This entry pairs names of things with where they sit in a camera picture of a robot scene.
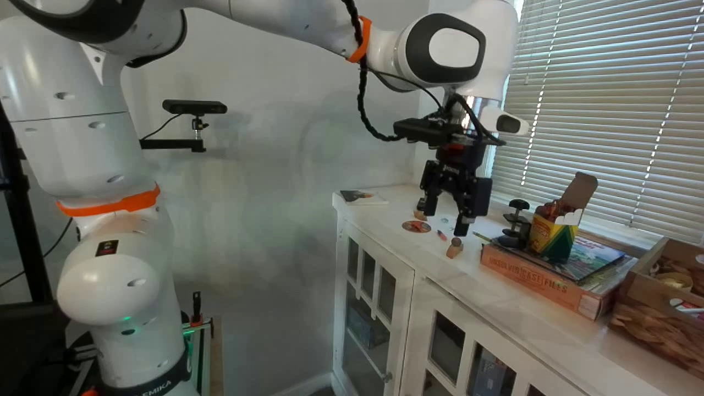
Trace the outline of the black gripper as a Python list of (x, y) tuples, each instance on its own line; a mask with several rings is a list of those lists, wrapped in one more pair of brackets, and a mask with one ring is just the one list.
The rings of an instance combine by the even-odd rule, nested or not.
[(449, 144), (436, 151), (436, 159), (424, 163), (419, 189), (424, 196), (416, 202), (419, 219), (430, 219), (437, 210), (437, 196), (449, 192), (458, 205), (454, 228), (456, 238), (465, 238), (470, 219), (489, 213), (491, 179), (479, 179), (476, 170), (482, 166), (484, 153), (469, 144)]

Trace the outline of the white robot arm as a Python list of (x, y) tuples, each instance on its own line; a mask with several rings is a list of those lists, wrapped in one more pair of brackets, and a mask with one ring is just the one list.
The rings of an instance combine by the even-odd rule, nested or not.
[(81, 243), (56, 282), (61, 312), (97, 345), (94, 396), (197, 396), (170, 267), (170, 219), (120, 76), (177, 52), (210, 12), (308, 43), (394, 91), (496, 99), (517, 41), (507, 0), (469, 0), (388, 31), (355, 0), (8, 0), (1, 111), (37, 186)]

